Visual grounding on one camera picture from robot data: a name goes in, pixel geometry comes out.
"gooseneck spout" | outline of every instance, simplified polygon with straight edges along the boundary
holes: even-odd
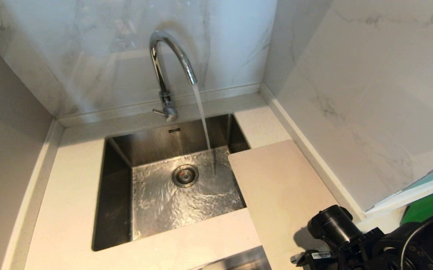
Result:
[[[196,76],[191,68],[188,57],[186,53],[182,50],[181,46],[177,43],[175,38],[165,31],[155,31],[150,37],[150,54],[153,60],[153,66],[155,67],[156,78],[158,79],[158,84],[160,85],[160,100],[162,103],[163,110],[153,109],[155,113],[161,113],[167,116],[167,121],[175,121],[178,118],[178,112],[175,109],[173,101],[170,96],[170,90],[165,83],[165,79],[162,74],[161,65],[158,61],[158,42],[162,41],[167,44],[171,50],[175,53],[180,64],[183,67],[183,71],[188,79],[189,84],[196,84]]]

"wall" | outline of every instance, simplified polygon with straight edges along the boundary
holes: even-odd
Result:
[[[149,38],[167,30],[201,91],[263,80],[277,0],[0,0],[0,54],[54,116],[158,99]],[[175,56],[175,96],[191,94]]]
[[[433,169],[433,1],[279,0],[263,82],[363,210]]]
[[[0,267],[52,116],[0,58]]]

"barcode label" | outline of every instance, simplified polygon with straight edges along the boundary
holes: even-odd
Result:
[[[311,256],[314,260],[317,259],[325,259],[325,258],[331,258],[330,252],[318,252],[318,253],[312,253]]]

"running water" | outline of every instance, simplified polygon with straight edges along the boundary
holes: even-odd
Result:
[[[205,138],[206,138],[206,146],[208,147],[208,151],[211,152],[210,147],[210,138],[208,137],[208,129],[206,128],[206,120],[205,120],[205,113],[203,112],[203,106],[201,105],[201,98],[200,98],[200,91],[198,90],[198,84],[193,84],[191,86],[193,88],[193,92],[196,97],[196,102],[198,103],[198,109],[200,110],[200,116],[201,116],[201,122],[203,123],[203,130],[205,130]],[[215,159],[213,158],[213,176],[215,176]]]

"drain cover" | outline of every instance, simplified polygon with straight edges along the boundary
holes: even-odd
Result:
[[[186,164],[173,171],[173,182],[179,187],[193,186],[196,180],[198,180],[198,169],[195,166]]]

